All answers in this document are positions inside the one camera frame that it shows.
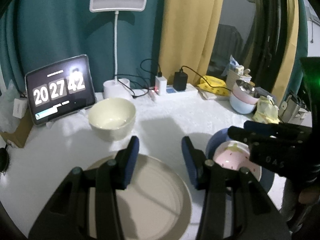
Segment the pink bowl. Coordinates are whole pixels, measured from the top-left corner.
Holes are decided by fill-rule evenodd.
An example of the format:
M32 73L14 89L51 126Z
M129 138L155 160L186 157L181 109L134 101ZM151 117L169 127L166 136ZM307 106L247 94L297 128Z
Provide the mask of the pink bowl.
M227 141L216 149L213 160L221 167L238 171L247 167L259 181L262 175L261 166L249 161L250 151L246 144L237 141Z
M237 85L237 83L233 85L232 93L235 95L236 98L249 105L255 105L259 100L259 98L254 98L248 95L246 92L242 91L241 88Z

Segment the tablet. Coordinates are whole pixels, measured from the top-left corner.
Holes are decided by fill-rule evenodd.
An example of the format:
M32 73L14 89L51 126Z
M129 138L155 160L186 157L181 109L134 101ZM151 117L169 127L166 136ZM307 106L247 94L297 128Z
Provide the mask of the tablet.
M33 123L40 125L96 103L87 55L68 58L25 76Z

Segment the white basket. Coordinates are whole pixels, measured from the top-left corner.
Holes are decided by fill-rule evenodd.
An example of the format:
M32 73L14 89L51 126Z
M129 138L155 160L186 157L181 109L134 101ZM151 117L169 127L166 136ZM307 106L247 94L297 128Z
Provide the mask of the white basket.
M233 70L229 69L228 71L228 75L227 75L227 80L226 80L226 85L227 88L232 90L233 89L233 85L235 84L235 82L240 79L246 82L250 82L251 80L251 76L249 76L248 74L246 75L239 75L236 72L234 72Z

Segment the table surface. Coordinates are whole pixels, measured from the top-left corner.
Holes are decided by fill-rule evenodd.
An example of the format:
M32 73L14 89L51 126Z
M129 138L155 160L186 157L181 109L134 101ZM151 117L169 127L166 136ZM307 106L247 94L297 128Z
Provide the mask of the table surface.
M0 177L0 201L25 236L57 186L75 167L87 169L97 160L127 146L132 135L140 139L140 153L170 166L187 184L192 196L190 225L181 239L193 240L199 226L204 191L191 185L181 152L181 139L190 136L195 148L205 151L210 137L231 125L243 127L250 116L237 114L229 101L195 98L154 103L148 96L135 99L135 127L125 139L108 143L97 138L85 111L33 127L24 149L9 147L10 165ZM0 147L4 141L0 138ZM280 209L285 178L275 176L269 196Z

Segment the screw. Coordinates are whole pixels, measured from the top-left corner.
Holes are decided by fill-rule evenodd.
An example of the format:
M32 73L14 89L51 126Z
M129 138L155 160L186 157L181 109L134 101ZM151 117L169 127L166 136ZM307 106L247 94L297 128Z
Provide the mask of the screw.
M208 167L212 167L214 165L214 161L213 160L205 160L204 164Z
M107 164L108 164L109 166L115 166L115 165L117 164L117 161L114 160L114 159L108 160L108 161L107 161Z
M249 174L249 169L247 168L247 167L241 167L240 168L240 171L242 172L242 173L244 173L244 174Z
M80 167L75 167L75 168L72 169L72 173L75 174L75 175L79 174L80 172L81 172L81 168Z

